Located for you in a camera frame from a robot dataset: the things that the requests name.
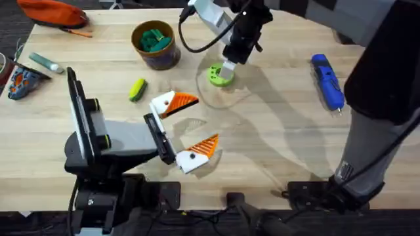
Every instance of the orange and white object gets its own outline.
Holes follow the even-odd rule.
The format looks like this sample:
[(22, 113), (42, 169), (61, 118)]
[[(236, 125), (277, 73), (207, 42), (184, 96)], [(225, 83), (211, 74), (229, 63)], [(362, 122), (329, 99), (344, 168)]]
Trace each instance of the orange and white object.
[(208, 163), (216, 150), (218, 141), (219, 135), (215, 134), (212, 137), (187, 148), (185, 151), (178, 153), (175, 158), (177, 165), (185, 174), (188, 174), (190, 171)]
[[(163, 126), (161, 120), (182, 109), (197, 104), (198, 102), (199, 99), (195, 96), (182, 92), (171, 91), (152, 99), (149, 106), (161, 133), (166, 136), (165, 127)], [(173, 153), (177, 153), (170, 139), (167, 140), (173, 150)], [(209, 162), (210, 157), (214, 154), (218, 141), (219, 135), (216, 134), (192, 147), (187, 148), (184, 151), (177, 153), (177, 156), (175, 157), (177, 165), (185, 174), (188, 174), (189, 172), (204, 165)]]

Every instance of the gray robot arm segment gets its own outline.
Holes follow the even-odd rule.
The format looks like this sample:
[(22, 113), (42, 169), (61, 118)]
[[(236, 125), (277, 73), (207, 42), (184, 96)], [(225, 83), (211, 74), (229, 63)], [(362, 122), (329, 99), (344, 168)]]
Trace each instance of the gray robot arm segment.
[(264, 0), (273, 10), (284, 10), (323, 24), (366, 47), (395, 0)]

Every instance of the wooden table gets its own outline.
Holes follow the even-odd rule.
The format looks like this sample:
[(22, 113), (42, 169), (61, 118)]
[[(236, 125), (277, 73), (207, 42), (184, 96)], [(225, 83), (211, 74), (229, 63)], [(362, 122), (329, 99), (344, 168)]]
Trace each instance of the wooden table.
[[(168, 71), (146, 66), (131, 45), (131, 32), (146, 20), (163, 20), (177, 28), (180, 9), (90, 10), (92, 39), (35, 26), (20, 62), (47, 73), (52, 82), (13, 101), (0, 99), (0, 210), (65, 210), (75, 176), (64, 171), (64, 144), (74, 127), (65, 75), (56, 75), (32, 62), (37, 52), (71, 66), (88, 97), (100, 100), (107, 119), (144, 122), (149, 101), (170, 90), (196, 94), (200, 103), (164, 121), (181, 148), (220, 134), (211, 162), (184, 175), (159, 158), (134, 168), (150, 180), (180, 181), (183, 209), (224, 206), (229, 191), (244, 192), (256, 207), (289, 208), (277, 197), (291, 180), (327, 178), (339, 163), (350, 124), (350, 108), (331, 115), (320, 100), (308, 60), (324, 53), (343, 85), (363, 48), (342, 46), (330, 29), (283, 12), (264, 26), (262, 53), (238, 66), (235, 83), (216, 88), (205, 70), (223, 57), (219, 44), (201, 54), (182, 51), (179, 64)], [(191, 47), (214, 35), (198, 17), (184, 24)], [(128, 100), (138, 78), (149, 82), (141, 101)], [(387, 172), (383, 192), (374, 208), (420, 208), (420, 133), (414, 132)]]

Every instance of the orange bag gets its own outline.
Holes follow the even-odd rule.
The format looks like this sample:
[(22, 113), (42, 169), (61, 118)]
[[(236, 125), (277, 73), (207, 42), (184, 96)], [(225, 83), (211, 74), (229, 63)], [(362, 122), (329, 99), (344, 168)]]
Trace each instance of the orange bag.
[(53, 0), (17, 0), (26, 16), (36, 24), (60, 29), (79, 29), (89, 22), (79, 8)]

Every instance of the green object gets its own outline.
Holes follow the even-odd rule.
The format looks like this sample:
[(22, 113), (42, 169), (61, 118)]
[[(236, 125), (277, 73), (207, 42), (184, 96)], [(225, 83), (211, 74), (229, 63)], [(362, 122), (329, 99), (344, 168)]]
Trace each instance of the green object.
[(145, 31), (140, 39), (140, 48), (145, 52), (157, 52), (171, 42), (171, 37), (165, 37), (158, 29)]
[(45, 68), (47, 68), (47, 69), (49, 69), (49, 70), (51, 70), (55, 73), (61, 74), (61, 73), (64, 72), (64, 69), (61, 68), (57, 63), (51, 62), (47, 58), (45, 58), (45, 57), (43, 57), (39, 54), (36, 54), (34, 52), (29, 55), (29, 58), (31, 58), (34, 62), (37, 62), (37, 63), (41, 64), (43, 67), (45, 67)]
[(147, 87), (147, 81), (145, 79), (139, 79), (130, 89), (129, 99), (132, 102), (137, 102), (142, 98), (144, 91)]
[(229, 79), (225, 79), (219, 76), (222, 65), (222, 63), (216, 63), (207, 70), (207, 79), (212, 85), (215, 85), (216, 87), (226, 87), (230, 85), (234, 80), (234, 75), (232, 75)]
[(157, 52), (159, 50), (164, 49), (167, 45), (169, 45), (169, 43), (171, 42), (171, 37), (165, 37), (163, 36), (162, 32), (160, 32), (158, 29), (151, 29), (150, 30), (155, 38), (159, 41), (156, 45), (154, 45), (151, 49), (150, 52)]

